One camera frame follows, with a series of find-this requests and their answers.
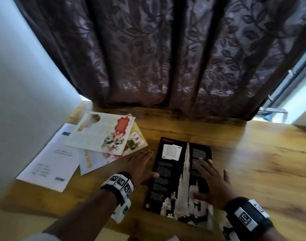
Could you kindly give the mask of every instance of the magazine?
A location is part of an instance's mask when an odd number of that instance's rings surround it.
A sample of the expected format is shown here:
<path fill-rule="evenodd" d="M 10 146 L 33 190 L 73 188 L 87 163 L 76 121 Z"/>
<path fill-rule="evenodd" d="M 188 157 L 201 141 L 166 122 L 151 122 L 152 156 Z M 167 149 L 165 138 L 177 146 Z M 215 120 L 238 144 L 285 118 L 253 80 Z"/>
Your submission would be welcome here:
<path fill-rule="evenodd" d="M 161 138 L 153 171 L 160 174 L 152 181 L 145 209 L 180 222 L 214 230 L 213 206 L 191 199 L 190 192 L 208 193 L 209 187 L 194 163 L 212 159 L 211 147 Z"/>
<path fill-rule="evenodd" d="M 122 155 L 135 117 L 88 111 L 70 134 L 67 146 Z"/>
<path fill-rule="evenodd" d="M 79 158 L 80 174 L 84 175 L 86 173 L 94 171 L 102 166 L 116 161 L 119 158 L 122 158 L 123 156 L 143 149 L 146 146 L 147 142 L 143 137 L 143 134 L 141 133 L 139 127 L 134 122 L 122 155 L 107 154 L 98 151 L 81 149 Z"/>

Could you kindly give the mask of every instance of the left hand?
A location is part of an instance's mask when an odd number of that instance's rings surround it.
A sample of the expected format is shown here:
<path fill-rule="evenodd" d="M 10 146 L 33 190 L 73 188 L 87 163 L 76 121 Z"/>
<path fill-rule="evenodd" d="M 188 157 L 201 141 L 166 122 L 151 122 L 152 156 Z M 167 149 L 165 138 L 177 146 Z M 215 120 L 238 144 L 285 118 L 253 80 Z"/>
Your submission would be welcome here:
<path fill-rule="evenodd" d="M 137 156 L 133 156 L 127 163 L 125 171 L 131 174 L 134 188 L 145 180 L 160 176 L 157 172 L 145 171 L 145 166 L 152 155 L 153 151 L 151 150 L 142 151 Z"/>

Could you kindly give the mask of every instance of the right hand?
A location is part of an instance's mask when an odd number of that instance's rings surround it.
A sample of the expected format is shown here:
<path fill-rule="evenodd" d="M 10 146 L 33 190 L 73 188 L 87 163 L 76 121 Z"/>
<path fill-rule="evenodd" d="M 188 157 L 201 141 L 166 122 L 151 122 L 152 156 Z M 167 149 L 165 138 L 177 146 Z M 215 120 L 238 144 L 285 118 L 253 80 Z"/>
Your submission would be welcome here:
<path fill-rule="evenodd" d="M 208 162 L 205 162 L 202 158 L 199 160 L 203 167 L 197 163 L 195 163 L 195 166 L 206 180 L 210 191 L 208 194 L 193 192 L 190 193 L 190 197 L 208 202 L 219 210 L 224 210 L 229 201 L 239 197 L 230 184 L 228 172 L 224 169 L 222 178 L 210 159 Z"/>

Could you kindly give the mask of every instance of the black and white wristband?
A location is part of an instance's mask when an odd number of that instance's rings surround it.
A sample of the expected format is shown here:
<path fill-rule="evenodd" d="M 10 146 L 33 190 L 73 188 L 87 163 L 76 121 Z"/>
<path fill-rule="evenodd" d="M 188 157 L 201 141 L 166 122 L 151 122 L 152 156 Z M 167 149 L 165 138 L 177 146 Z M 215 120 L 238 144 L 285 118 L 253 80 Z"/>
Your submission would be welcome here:
<path fill-rule="evenodd" d="M 127 172 L 114 174 L 102 184 L 101 189 L 109 190 L 116 196 L 117 207 L 111 218 L 116 223 L 120 223 L 131 206 L 131 201 L 128 199 L 134 190 L 131 175 Z"/>
<path fill-rule="evenodd" d="M 255 200 L 237 197 L 225 206 L 227 219 L 241 241 L 259 236 L 273 227 L 269 215 Z"/>

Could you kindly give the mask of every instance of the curtain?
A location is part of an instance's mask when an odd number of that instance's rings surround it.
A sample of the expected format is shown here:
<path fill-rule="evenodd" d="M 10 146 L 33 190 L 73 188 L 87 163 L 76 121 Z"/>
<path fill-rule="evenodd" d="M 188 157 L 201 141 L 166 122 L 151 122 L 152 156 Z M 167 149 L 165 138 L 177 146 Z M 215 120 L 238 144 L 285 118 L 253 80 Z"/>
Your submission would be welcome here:
<path fill-rule="evenodd" d="M 250 120 L 306 51 L 306 0 L 15 0 L 101 107 Z"/>

